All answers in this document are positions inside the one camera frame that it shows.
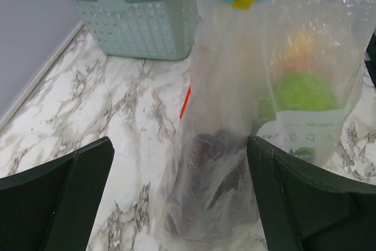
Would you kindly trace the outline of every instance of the dark object in bag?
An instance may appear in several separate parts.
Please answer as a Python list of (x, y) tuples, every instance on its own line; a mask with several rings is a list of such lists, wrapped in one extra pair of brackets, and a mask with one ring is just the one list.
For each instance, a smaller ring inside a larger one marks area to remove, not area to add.
[(367, 54), (370, 60), (366, 60), (365, 64), (370, 74), (373, 84), (376, 86), (376, 36), (372, 34), (370, 44), (367, 47)]
[[(172, 235), (184, 236), (190, 231), (191, 225), (197, 225), (197, 219), (202, 219), (230, 190), (237, 190), (240, 182), (248, 172), (246, 162), (246, 137), (240, 137), (227, 130), (220, 130), (215, 135), (197, 135), (190, 145), (184, 146), (179, 158), (176, 179), (167, 201), (172, 211), (166, 215), (166, 229)], [(243, 155), (244, 162), (239, 162), (230, 168), (229, 174), (222, 180), (208, 182), (208, 176), (216, 176), (215, 170), (227, 169), (221, 163), (227, 158)], [(182, 196), (182, 191), (190, 193)], [(213, 230), (208, 227), (207, 237), (220, 235), (221, 227)]]

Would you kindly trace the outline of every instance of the green ball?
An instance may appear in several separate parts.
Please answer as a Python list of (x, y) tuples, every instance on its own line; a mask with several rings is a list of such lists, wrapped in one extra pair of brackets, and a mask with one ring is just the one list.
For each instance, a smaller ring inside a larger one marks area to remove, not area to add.
[[(286, 74), (273, 85), (277, 111), (329, 111), (338, 109), (330, 84), (321, 76), (311, 72)], [(276, 119), (270, 93), (260, 102), (260, 122)]]

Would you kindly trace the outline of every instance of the marble floor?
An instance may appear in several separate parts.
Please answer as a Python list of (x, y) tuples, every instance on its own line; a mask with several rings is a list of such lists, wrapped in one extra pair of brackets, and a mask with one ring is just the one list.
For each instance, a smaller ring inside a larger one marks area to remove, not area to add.
[[(106, 56), (84, 29), (0, 136), (0, 178), (108, 136), (115, 158), (87, 251), (160, 251), (147, 235), (149, 193), (162, 177), (189, 85), (189, 59)], [(376, 91), (367, 72), (338, 154), (326, 169), (376, 185)], [(261, 224), (231, 250), (265, 251)]]

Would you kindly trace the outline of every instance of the white marble tile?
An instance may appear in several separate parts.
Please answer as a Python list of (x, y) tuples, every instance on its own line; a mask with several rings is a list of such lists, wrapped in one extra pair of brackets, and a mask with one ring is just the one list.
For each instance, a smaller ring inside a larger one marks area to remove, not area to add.
[[(147, 235), (149, 192), (166, 163), (189, 85), (189, 60), (153, 62), (104, 55), (84, 30), (0, 137), (0, 178), (63, 156), (102, 136), (115, 158), (88, 251), (163, 251)], [(376, 184), (376, 91), (367, 72), (326, 168)], [(261, 224), (231, 250), (265, 251)]]

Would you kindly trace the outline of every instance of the gray wall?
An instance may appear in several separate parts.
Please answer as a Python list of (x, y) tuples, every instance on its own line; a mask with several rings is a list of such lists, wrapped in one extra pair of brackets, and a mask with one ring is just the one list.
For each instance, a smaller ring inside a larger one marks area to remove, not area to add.
[(79, 22), (68, 0), (0, 0), (0, 120)]

